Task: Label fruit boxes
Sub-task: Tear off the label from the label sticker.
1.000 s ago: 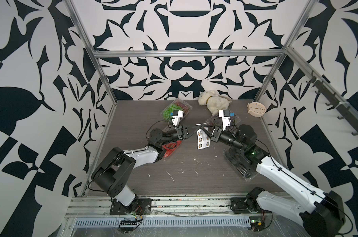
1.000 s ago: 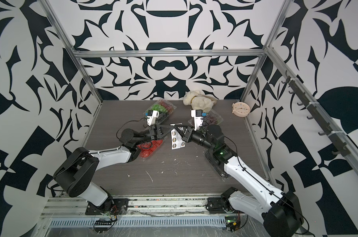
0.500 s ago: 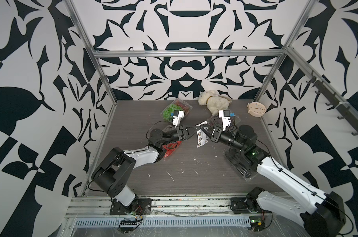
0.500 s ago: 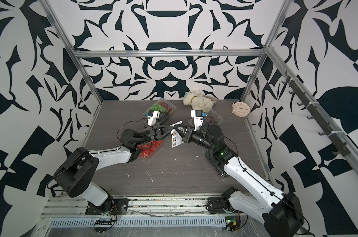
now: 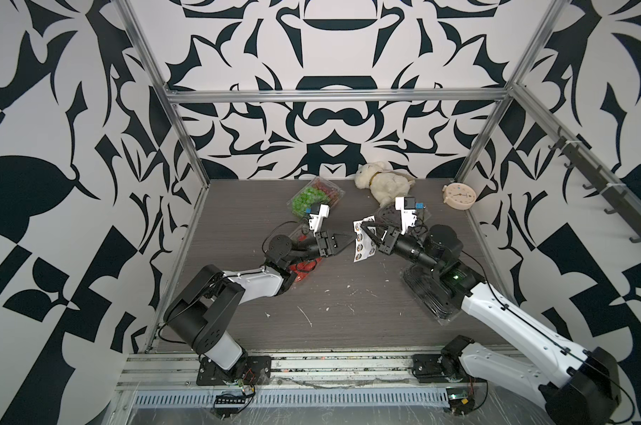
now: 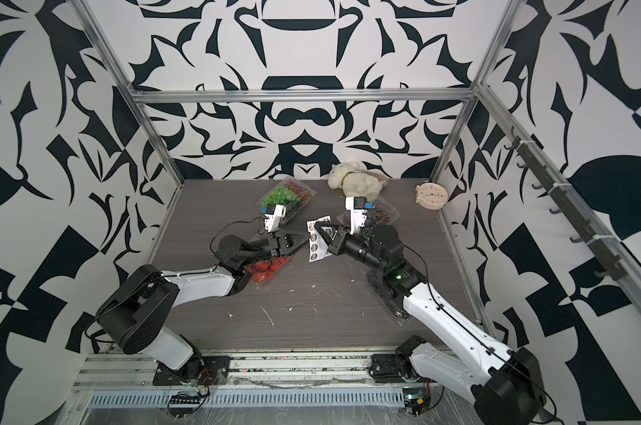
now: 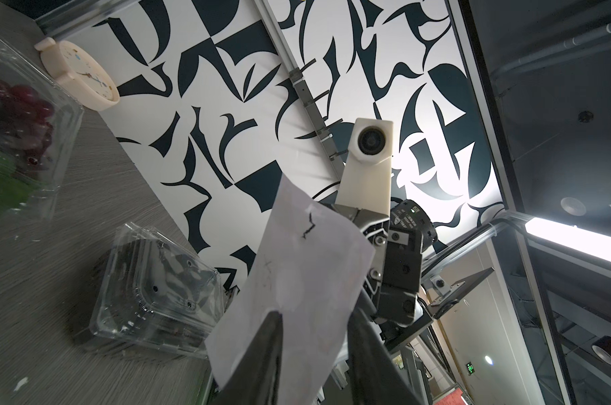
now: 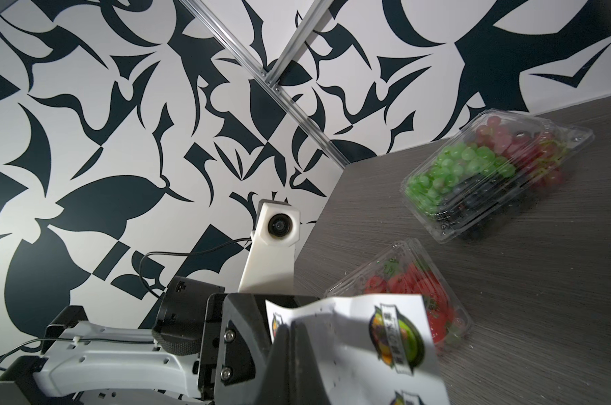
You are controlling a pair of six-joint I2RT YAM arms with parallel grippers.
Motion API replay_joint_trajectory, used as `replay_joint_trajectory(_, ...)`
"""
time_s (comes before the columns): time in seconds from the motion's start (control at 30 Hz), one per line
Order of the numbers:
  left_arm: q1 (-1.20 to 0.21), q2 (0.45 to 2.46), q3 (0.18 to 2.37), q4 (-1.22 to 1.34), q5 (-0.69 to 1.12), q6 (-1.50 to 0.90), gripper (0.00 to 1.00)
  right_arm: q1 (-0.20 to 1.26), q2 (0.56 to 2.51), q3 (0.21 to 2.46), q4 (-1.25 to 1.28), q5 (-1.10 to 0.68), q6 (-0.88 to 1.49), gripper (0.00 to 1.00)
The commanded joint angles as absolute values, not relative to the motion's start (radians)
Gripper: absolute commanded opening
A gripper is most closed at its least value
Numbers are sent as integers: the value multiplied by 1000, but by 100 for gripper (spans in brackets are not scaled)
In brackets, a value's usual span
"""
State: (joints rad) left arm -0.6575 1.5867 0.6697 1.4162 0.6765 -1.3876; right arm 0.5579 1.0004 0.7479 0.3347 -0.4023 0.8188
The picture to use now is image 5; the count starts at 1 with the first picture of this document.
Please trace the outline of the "white sticker sheet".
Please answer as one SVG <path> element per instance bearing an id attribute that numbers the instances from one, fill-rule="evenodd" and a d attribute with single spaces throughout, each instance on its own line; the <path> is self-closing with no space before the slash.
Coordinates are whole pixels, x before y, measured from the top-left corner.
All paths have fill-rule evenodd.
<path id="1" fill-rule="evenodd" d="M 373 257 L 373 255 L 375 255 L 376 253 L 376 248 L 373 245 L 372 239 L 368 237 L 366 232 L 361 228 L 361 224 L 364 222 L 374 223 L 374 217 L 368 216 L 362 221 L 354 221 L 353 223 L 354 232 L 356 234 L 354 255 L 355 262 L 367 260 L 370 257 Z"/>

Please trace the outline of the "strawberry clamshell box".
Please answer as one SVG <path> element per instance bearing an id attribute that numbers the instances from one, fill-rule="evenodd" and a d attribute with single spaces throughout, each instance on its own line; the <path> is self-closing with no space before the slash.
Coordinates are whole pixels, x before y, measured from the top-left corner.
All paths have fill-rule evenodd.
<path id="1" fill-rule="evenodd" d="M 311 230 L 306 224 L 299 224 L 297 228 L 290 234 L 290 238 L 294 242 L 304 242 L 311 236 Z M 295 284 L 301 283 L 311 274 L 322 262 L 322 258 L 318 257 L 312 260 L 306 260 L 297 264 L 292 264 L 288 268 L 290 273 L 296 275 Z"/>

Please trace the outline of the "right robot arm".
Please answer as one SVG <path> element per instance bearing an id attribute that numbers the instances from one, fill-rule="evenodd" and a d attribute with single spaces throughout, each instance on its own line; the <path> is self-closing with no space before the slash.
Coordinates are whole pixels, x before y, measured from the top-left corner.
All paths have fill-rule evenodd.
<path id="1" fill-rule="evenodd" d="M 543 409 L 556 424 L 610 424 L 627 393 L 612 354 L 592 351 L 559 335 L 525 313 L 460 260 L 463 244 L 450 227 L 435 225 L 424 239 L 382 223 L 359 224 L 380 253 L 396 254 L 422 269 L 433 287 L 420 300 L 435 299 L 482 322 L 526 357 L 518 361 L 457 336 L 442 355 L 474 378 L 511 391 Z"/>

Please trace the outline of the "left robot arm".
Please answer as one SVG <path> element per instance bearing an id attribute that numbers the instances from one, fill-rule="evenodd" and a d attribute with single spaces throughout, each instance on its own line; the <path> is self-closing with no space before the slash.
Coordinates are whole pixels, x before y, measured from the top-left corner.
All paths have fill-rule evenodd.
<path id="1" fill-rule="evenodd" d="M 228 272 L 205 266 L 166 308 L 163 327 L 234 380 L 247 358 L 246 350 L 228 334 L 238 306 L 281 296 L 297 279 L 291 266 L 336 256 L 355 239 L 353 234 L 327 231 L 301 242 L 277 235 L 269 241 L 265 261 L 257 269 Z"/>

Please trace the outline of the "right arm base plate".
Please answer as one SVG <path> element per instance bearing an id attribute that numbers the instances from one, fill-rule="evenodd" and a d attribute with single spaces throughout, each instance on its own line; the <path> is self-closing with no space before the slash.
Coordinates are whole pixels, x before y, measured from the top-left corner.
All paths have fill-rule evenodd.
<path id="1" fill-rule="evenodd" d="M 453 354 L 412 355 L 412 375 L 420 384 L 460 384 L 474 381 Z"/>

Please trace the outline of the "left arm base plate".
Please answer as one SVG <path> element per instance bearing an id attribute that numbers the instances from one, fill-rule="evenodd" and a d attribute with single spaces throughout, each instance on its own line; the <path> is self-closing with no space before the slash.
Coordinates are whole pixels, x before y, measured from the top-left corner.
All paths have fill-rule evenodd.
<path id="1" fill-rule="evenodd" d="M 200 359 L 196 384 L 198 386 L 265 384 L 271 375 L 272 360 L 270 356 L 249 356 L 246 353 L 232 368 L 224 369 L 203 356 Z"/>

